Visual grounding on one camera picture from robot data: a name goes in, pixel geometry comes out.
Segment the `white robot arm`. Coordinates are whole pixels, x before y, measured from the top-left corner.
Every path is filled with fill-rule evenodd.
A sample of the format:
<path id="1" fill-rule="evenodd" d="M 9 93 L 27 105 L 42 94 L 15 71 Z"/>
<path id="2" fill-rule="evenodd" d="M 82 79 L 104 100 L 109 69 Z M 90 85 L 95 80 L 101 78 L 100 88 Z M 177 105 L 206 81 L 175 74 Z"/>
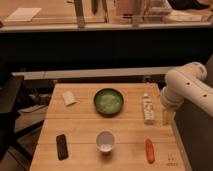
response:
<path id="1" fill-rule="evenodd" d="M 166 85 L 160 92 L 164 125 L 177 118 L 213 119 L 213 87 L 205 83 L 207 77 L 206 66 L 199 62 L 174 67 L 166 73 Z"/>

